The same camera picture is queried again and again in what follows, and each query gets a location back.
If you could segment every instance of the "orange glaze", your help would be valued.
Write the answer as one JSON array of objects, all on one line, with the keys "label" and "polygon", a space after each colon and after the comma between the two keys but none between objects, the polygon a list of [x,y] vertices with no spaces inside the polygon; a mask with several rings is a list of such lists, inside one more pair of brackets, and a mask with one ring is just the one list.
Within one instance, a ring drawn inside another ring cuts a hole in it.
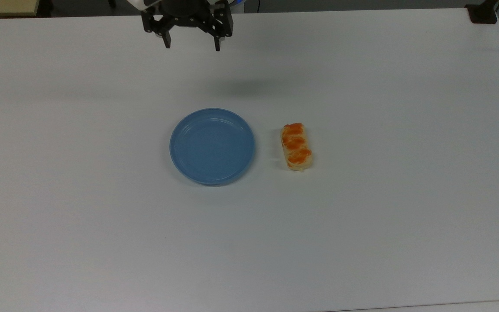
[{"label": "orange glaze", "polygon": [[287,161],[291,164],[303,164],[311,155],[311,150],[307,147],[307,142],[303,138],[303,124],[287,124],[282,130],[282,144],[289,153]]},{"label": "orange glaze", "polygon": [[305,140],[301,136],[294,136],[285,142],[288,150],[299,150],[303,144],[305,144]]},{"label": "orange glaze", "polygon": [[284,130],[282,132],[282,136],[297,136],[299,134],[303,133],[303,124],[301,123],[293,123],[293,124],[287,124],[284,127]]},{"label": "orange glaze", "polygon": [[303,164],[305,160],[307,160],[307,156],[311,155],[311,151],[307,148],[303,148],[302,150],[298,150],[290,155],[288,161],[293,164]]}]

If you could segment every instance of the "bread roll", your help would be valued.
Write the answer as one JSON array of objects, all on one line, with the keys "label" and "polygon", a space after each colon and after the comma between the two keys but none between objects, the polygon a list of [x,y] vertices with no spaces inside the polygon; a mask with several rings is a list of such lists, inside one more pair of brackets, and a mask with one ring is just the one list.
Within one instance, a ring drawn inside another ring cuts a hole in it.
[{"label": "bread roll", "polygon": [[293,123],[284,126],[281,141],[288,168],[302,171],[311,166],[313,155],[307,143],[307,133],[303,124]]}]

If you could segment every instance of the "table surface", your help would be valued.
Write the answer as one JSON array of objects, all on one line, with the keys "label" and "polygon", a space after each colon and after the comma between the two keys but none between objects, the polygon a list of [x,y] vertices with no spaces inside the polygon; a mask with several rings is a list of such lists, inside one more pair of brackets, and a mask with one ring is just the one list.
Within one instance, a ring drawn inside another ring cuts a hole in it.
[{"label": "table surface", "polygon": [[39,0],[0,0],[0,16],[33,16]]},{"label": "table surface", "polygon": [[[499,23],[462,9],[0,20],[0,311],[311,312],[499,300]],[[172,164],[229,109],[248,172]],[[308,128],[291,172],[279,131]]]},{"label": "table surface", "polygon": [[404,308],[376,309],[376,312],[499,312],[499,302],[472,302],[428,306],[408,306]]}]

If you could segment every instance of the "floor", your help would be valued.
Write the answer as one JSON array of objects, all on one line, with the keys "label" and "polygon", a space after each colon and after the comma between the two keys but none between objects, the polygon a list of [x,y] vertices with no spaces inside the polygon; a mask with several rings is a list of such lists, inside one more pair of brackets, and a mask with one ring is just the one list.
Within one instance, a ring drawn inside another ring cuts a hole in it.
[{"label": "floor", "polygon": [[[116,0],[111,8],[107,0],[53,0],[52,16],[138,15],[126,0]],[[419,8],[463,8],[482,0],[247,0],[246,13],[311,12],[325,10],[401,10]]]}]

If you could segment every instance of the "blue plate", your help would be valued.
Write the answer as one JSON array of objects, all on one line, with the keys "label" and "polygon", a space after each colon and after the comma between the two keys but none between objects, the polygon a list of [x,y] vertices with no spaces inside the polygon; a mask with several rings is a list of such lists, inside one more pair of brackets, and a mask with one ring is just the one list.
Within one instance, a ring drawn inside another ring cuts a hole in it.
[{"label": "blue plate", "polygon": [[208,108],[186,116],[172,132],[172,162],[188,178],[205,185],[233,182],[253,159],[253,133],[240,116]]}]

